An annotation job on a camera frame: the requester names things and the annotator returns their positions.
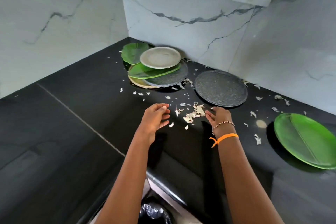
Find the textured black plate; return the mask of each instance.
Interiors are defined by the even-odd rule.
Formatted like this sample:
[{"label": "textured black plate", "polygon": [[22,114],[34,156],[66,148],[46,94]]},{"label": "textured black plate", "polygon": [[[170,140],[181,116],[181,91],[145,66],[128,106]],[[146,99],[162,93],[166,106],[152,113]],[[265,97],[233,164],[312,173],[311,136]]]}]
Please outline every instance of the textured black plate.
[{"label": "textured black plate", "polygon": [[159,77],[144,79],[144,81],[151,86],[158,87],[169,87],[178,84],[179,82],[182,82],[188,75],[187,64],[183,60],[180,61],[180,64],[181,66],[179,70]]},{"label": "textured black plate", "polygon": [[217,106],[238,106],[247,99],[247,89],[241,79],[219,70],[205,71],[197,76],[195,90],[204,100]]}]

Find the hand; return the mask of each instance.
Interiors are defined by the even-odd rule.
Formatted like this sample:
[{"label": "hand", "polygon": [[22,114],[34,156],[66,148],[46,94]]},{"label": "hand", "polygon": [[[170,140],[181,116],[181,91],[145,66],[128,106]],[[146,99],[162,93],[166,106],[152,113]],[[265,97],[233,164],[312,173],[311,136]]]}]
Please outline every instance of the hand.
[{"label": "hand", "polygon": [[213,133],[215,134],[215,136],[219,138],[222,135],[229,133],[236,134],[234,126],[230,123],[224,123],[215,128],[215,126],[222,121],[232,122],[232,118],[231,113],[222,107],[213,107],[212,109],[215,111],[216,114],[205,111],[205,116],[207,117],[211,126],[214,128]]},{"label": "hand", "polygon": [[169,124],[169,121],[166,120],[170,117],[168,107],[169,104],[153,104],[145,110],[137,132],[149,139],[149,145],[155,140],[155,132]]}]

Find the wall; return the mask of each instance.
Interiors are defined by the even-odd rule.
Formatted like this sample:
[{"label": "wall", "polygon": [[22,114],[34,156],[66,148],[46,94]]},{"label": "wall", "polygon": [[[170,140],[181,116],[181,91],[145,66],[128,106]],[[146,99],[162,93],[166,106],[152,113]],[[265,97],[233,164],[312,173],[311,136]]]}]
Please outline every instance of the wall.
[{"label": "wall", "polygon": [[272,0],[250,21],[229,69],[336,114],[335,0]]},{"label": "wall", "polygon": [[129,35],[228,70],[254,6],[232,0],[124,0]]},{"label": "wall", "polygon": [[122,0],[0,4],[0,97],[128,36]]}]

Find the trash bag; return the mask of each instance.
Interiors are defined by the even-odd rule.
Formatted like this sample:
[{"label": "trash bag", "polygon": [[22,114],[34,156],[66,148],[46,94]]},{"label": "trash bag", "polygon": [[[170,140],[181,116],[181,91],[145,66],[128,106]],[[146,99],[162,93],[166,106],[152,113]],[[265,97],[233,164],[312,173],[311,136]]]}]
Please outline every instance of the trash bag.
[{"label": "trash bag", "polygon": [[139,221],[138,223],[148,223],[146,221],[142,222],[144,219],[157,220],[155,223],[162,224],[174,224],[174,219],[170,212],[165,209],[154,197],[149,197],[141,203]]}]

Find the orange wristband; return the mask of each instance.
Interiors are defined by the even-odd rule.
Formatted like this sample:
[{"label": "orange wristband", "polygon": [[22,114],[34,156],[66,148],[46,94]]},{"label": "orange wristband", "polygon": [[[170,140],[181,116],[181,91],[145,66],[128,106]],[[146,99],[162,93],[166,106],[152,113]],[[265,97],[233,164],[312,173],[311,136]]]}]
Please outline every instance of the orange wristband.
[{"label": "orange wristband", "polygon": [[224,140],[225,138],[232,137],[232,136],[238,137],[238,135],[235,134],[235,133],[230,133],[230,134],[223,135],[223,136],[221,136],[220,138],[218,138],[218,140],[216,140],[216,139],[213,138],[213,137],[210,137],[209,139],[213,139],[213,140],[215,141],[215,143],[213,144],[212,148],[215,147],[216,144],[218,145],[218,144],[219,144],[222,140]]}]

